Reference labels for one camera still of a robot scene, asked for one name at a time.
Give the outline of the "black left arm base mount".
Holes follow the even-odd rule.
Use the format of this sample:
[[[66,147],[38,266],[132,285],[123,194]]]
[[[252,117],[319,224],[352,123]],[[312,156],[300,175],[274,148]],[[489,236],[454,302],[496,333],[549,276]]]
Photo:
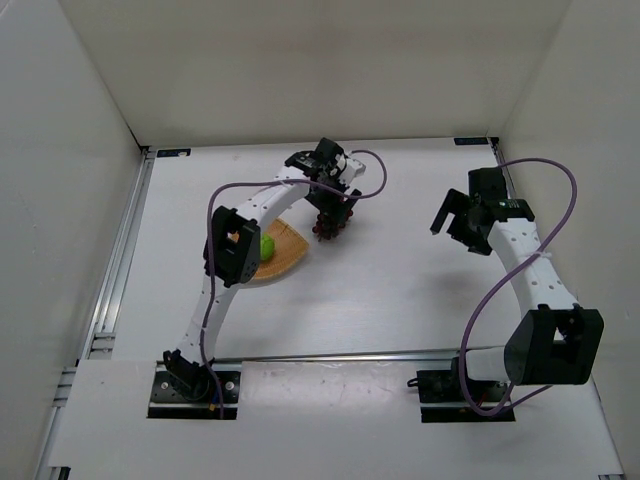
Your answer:
[[[171,420],[237,419],[241,391],[241,369],[224,366],[216,372],[222,389],[223,412],[213,377],[204,370],[204,377],[188,387],[158,363],[149,395],[147,417]]]

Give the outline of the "green fake apple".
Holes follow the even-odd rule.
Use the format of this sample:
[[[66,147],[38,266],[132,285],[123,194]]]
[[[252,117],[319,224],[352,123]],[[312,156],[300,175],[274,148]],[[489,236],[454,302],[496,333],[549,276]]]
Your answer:
[[[269,234],[263,234],[260,238],[260,260],[269,261],[275,252],[275,240]]]

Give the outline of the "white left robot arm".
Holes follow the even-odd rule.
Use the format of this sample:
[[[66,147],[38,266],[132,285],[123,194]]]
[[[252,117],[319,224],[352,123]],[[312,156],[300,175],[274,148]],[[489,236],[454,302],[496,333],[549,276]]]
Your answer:
[[[209,201],[201,295],[178,346],[163,353],[165,368],[180,394],[198,401],[218,387],[212,370],[213,349],[239,287],[258,271],[263,231],[305,199],[318,210],[320,236],[335,237],[362,195],[350,185],[365,169],[361,161],[324,138],[314,150],[294,153],[270,181],[237,182],[214,192],[218,196],[231,188],[257,189],[234,208],[216,207],[214,199]]]

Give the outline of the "red fake grape bunch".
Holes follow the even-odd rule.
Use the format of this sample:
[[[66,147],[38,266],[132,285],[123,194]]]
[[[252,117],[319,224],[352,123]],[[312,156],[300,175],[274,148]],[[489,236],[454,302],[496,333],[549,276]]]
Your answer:
[[[352,215],[352,210],[348,210],[338,219],[327,214],[319,213],[316,217],[316,223],[312,227],[312,233],[318,241],[332,240],[346,227]]]

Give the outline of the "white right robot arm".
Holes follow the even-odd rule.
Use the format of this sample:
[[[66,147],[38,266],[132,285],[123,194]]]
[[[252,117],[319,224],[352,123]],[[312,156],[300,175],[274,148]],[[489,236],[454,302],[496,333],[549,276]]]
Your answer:
[[[472,253],[497,254],[521,320],[505,345],[461,355],[465,377],[516,386],[586,383],[604,330],[602,316],[580,306],[564,286],[543,253],[531,208],[509,198],[501,169],[472,170],[468,181],[467,193],[447,192],[431,231],[445,229]]]

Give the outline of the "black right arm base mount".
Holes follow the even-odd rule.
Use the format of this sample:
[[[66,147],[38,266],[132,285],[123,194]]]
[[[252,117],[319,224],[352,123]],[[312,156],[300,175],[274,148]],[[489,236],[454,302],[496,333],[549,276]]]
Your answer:
[[[458,375],[449,370],[419,370],[406,382],[418,393],[423,424],[508,423],[515,421],[512,410],[493,417],[478,415],[465,400]],[[500,382],[468,380],[471,399],[483,410],[494,408],[506,393]]]

